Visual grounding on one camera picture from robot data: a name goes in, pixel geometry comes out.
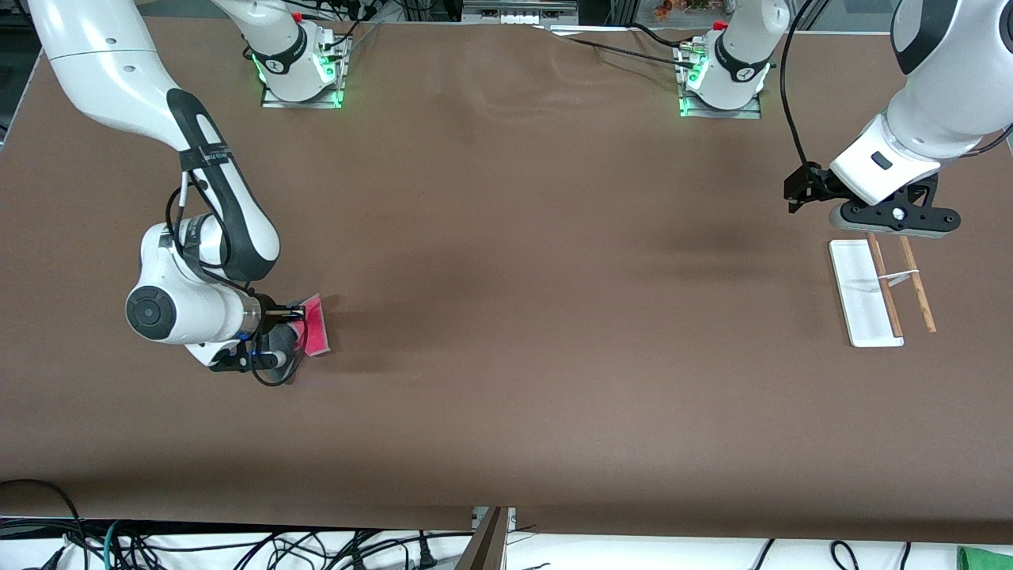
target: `pink object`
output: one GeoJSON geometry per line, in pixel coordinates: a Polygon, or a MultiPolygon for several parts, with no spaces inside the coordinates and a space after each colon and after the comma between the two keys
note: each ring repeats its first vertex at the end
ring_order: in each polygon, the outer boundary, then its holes
{"type": "Polygon", "coordinates": [[[306,308],[305,328],[296,326],[295,329],[303,337],[306,347],[306,356],[316,356],[325,352],[330,352],[330,344],[327,343],[327,328],[323,324],[323,306],[320,303],[319,294],[306,300],[303,304],[306,308]]]}

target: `white board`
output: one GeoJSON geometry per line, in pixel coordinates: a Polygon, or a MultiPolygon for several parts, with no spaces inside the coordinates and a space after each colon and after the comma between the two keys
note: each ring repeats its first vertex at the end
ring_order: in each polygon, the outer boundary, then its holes
{"type": "Polygon", "coordinates": [[[857,348],[904,346],[904,337],[893,337],[876,279],[876,265],[864,239],[835,239],[830,242],[837,290],[848,326],[851,346],[857,348]]]}

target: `wooden leg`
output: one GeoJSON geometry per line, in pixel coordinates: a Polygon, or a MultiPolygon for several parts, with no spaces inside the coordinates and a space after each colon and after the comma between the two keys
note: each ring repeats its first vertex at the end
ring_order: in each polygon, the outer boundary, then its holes
{"type": "MultiPolygon", "coordinates": [[[[915,253],[911,250],[911,242],[907,235],[901,236],[901,250],[904,252],[904,262],[909,269],[917,269],[915,264],[915,253]]],[[[932,310],[929,309],[929,300],[925,297],[925,284],[922,282],[922,273],[912,272],[911,281],[915,283],[915,297],[918,298],[918,308],[922,310],[922,320],[925,321],[925,328],[930,333],[936,332],[936,321],[932,319],[932,310]]]]}
{"type": "Polygon", "coordinates": [[[883,295],[883,302],[886,303],[886,316],[889,317],[889,327],[893,331],[893,338],[903,337],[904,331],[901,330],[901,319],[897,316],[897,306],[893,305],[893,296],[889,292],[889,284],[885,278],[878,276],[886,274],[886,263],[883,262],[883,253],[879,250],[879,242],[876,241],[876,235],[872,232],[865,234],[865,240],[869,242],[869,250],[872,251],[872,262],[876,265],[876,280],[879,281],[879,291],[883,295]]]}

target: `brown tabletop surface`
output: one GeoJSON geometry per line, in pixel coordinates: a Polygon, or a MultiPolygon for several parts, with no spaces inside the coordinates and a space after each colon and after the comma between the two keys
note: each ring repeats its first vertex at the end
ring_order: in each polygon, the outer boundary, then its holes
{"type": "MultiPolygon", "coordinates": [[[[776,78],[763,119],[684,118],[664,64],[389,25],[344,108],[262,109],[228,20],[149,22],[279,228],[257,289],[319,293],[335,350],[266,389],[134,334],[176,156],[44,62],[0,153],[0,478],[110,518],[460,527],[509,504],[543,532],[1013,537],[1005,148],[943,172],[963,225],[914,242],[939,333],[905,283],[906,346],[859,350],[827,244],[861,235],[830,203],[788,215],[776,78]]],[[[800,36],[788,75],[824,164],[904,81],[885,36],[800,36]]]]}

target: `white floor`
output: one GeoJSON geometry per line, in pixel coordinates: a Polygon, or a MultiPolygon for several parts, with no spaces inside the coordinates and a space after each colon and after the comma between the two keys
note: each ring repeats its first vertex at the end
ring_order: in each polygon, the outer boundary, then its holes
{"type": "MultiPolygon", "coordinates": [[[[289,538],[298,540],[303,534],[289,538]]],[[[415,537],[417,532],[389,532],[371,542],[391,538],[415,537]]],[[[264,535],[201,535],[155,537],[152,546],[199,547],[231,543],[250,543],[264,535]]],[[[336,551],[350,537],[350,533],[322,534],[328,551],[336,551]]],[[[438,569],[453,568],[457,556],[464,551],[467,538],[434,539],[430,541],[433,555],[443,560],[438,569]]],[[[512,534],[508,541],[506,570],[529,570],[548,563],[545,570],[750,570],[764,545],[763,540],[732,539],[679,539],[648,537],[604,537],[573,535],[512,534]]],[[[0,570],[24,570],[42,566],[62,545],[61,540],[0,541],[0,570]]],[[[901,559],[900,543],[849,543],[855,551],[861,570],[893,570],[901,559]]],[[[313,541],[304,543],[317,549],[313,541]]],[[[829,551],[830,541],[777,541],[771,549],[763,570],[835,570],[829,551]]],[[[1013,555],[1013,544],[984,546],[992,552],[1013,555]]],[[[162,565],[167,570],[231,570],[245,554],[246,548],[219,550],[203,553],[160,553],[162,565]]],[[[272,549],[263,549],[247,570],[267,567],[272,549]]],[[[369,570],[400,570],[404,568],[405,552],[391,549],[365,559],[369,570]]],[[[409,545],[410,568],[418,561],[416,544],[409,545]]],[[[313,563],[319,570],[320,560],[313,563]]],[[[345,564],[342,561],[335,570],[345,564]]],[[[287,557],[278,570],[310,570],[309,564],[295,557],[287,557]]],[[[956,545],[915,544],[908,560],[910,570],[955,570],[956,545]]],[[[83,568],[80,549],[64,553],[59,570],[83,568]]],[[[102,562],[92,556],[91,568],[101,570],[102,562]]]]}

